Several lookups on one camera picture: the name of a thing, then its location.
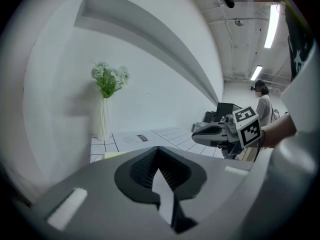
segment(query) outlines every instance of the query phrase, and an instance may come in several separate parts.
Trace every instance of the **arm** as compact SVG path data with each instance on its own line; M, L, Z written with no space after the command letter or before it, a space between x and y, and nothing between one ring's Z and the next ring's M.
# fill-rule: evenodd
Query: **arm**
M259 115L259 119L262 119L265 113L265 110L266 110L266 102L262 98L260 98L258 102L258 106L256 107L256 110L255 110Z
M281 140L294 135L297 131L295 124L288 113L281 116L278 120L262 127L262 130L265 132L263 147L270 148L275 147Z

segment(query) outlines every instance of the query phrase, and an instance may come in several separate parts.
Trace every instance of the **white wall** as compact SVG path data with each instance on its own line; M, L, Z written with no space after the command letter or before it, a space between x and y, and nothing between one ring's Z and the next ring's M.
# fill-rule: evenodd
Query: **white wall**
M191 130L216 107L172 68L111 35L75 29L57 67L51 93L52 129L60 159L77 169L90 153L95 111L101 94L91 78L94 62L125 65L129 84L111 97L113 133L178 126Z
M201 65L218 100L221 100L223 79L217 47L193 1L129 1L157 17L179 37ZM101 43L103 49L111 47L110 53L113 51L112 47L115 48L117 53L114 58L98 51L93 54L90 53L91 50L83 50L83 47L88 48L86 45L92 39L99 42L104 38L98 38L101 35L97 33L88 32L83 37L85 42L78 40L81 38L79 33L85 32L83 29L73 32L81 2L82 0L27 0L8 25L5 36L1 37L0 92L1 104L4 106L0 118L1 161L5 162L5 168L18 189L31 201L87 162L93 108L87 105L91 103L91 97L94 100L98 94L89 84L90 72L85 72L92 67L90 59L106 60L115 65L127 64L136 73L132 74L131 86L115 95L117 100L114 102L113 113L118 119L112 125L117 131L129 128L128 120L122 120L123 117L130 117L130 114L124 114L127 111L134 112L135 118L131 119L133 122L130 126L135 128L131 130L136 130L146 126L148 129L156 125L165 127L173 122L187 128L191 123L200 121L201 114L206 110L214 109L213 104L199 90L172 68L125 42L107 36L107 41L114 41L114 46L109 43L110 46L105 47ZM126 51L125 60L117 57L122 51ZM129 56L130 53L135 54L135 58L141 57L145 62L144 67L141 67L141 61L137 64ZM151 70L155 69L159 72L150 75ZM72 74L79 77L79 86L71 81ZM143 86L136 88L135 83ZM159 118L162 115L160 112L166 111L170 113L165 120L154 121L155 118L151 116L156 114ZM141 124L142 120L148 121L148 124Z
M270 90L269 96L272 107L279 111L280 116L284 115L288 110L281 101L280 96L272 92L272 90ZM255 109L257 108L258 101L259 98L255 97L255 92L250 91L249 84L235 82L224 84L224 95L222 98L222 102L234 103L242 108L251 105Z
M216 94L215 89L217 88L214 88L206 74L206 69L203 69L200 65L198 59L190 51L190 47L186 46L177 36L178 33L174 33L157 17L128 0L85 1L86 3L77 17L75 26L109 34L109 28L105 27L103 22L110 22L135 33L137 36L142 37L144 42L132 41L132 38L129 40L120 35L118 37L139 46L165 62L198 88L213 103L217 104L221 100ZM179 20L175 24L180 24L180 28L185 28ZM205 27L201 30L202 34L207 35L210 40L211 36L206 31ZM211 66L217 71L220 68L219 61L213 61Z
M51 184L34 156L25 127L25 73L40 33L64 1L24 0L0 39L1 162L13 183L30 201L44 193Z

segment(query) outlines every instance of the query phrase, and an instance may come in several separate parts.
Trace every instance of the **ceiling light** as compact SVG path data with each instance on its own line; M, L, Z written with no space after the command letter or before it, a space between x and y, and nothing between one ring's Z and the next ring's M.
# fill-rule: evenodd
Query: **ceiling light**
M272 42L274 41L277 26L278 26L278 21L279 21L279 11L280 11L280 4L275 4L270 6L269 28L268 28L268 34L266 35L264 48L271 48Z
M253 76L251 77L251 80L256 80L257 76L259 75L260 71L262 70L262 66L256 66L256 69L253 73Z

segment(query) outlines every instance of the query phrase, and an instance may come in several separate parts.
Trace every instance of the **white vase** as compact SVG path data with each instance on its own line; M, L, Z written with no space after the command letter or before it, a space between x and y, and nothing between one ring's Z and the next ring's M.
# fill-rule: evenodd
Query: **white vase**
M97 136L100 141L107 141L111 135L110 129L110 111L111 100L110 98L101 98L97 107L96 115L96 129Z

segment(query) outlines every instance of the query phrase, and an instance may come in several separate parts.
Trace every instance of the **person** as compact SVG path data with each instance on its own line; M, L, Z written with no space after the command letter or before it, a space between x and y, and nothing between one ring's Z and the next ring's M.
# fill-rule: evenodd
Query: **person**
M269 97L269 89L265 82L258 80L254 84L255 95L259 97L258 106L256 112L259 115L261 126L266 126L271 123L272 120L272 105Z
M314 21L312 13L307 4L313 0L254 0L255 2L267 3L284 3L285 6L285 21L288 26L288 44L291 62L291 80L302 70L305 61L308 58L309 52L314 43L314 36L307 24ZM293 136L296 133L295 124L289 113L284 114L278 120L262 127L262 138L264 139L262 147L275 147L284 138Z

